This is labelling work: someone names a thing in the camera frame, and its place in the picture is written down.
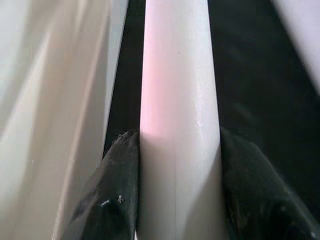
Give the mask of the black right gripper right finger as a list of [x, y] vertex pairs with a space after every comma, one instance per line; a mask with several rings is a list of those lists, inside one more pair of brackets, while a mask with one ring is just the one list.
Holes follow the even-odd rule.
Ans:
[[320, 224], [252, 142], [220, 129], [231, 240], [318, 240]]

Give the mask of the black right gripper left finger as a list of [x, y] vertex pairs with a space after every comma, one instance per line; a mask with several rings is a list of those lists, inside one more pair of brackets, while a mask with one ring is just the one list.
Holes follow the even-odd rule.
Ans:
[[139, 133], [120, 135], [88, 179], [65, 240], [133, 240], [139, 199]]

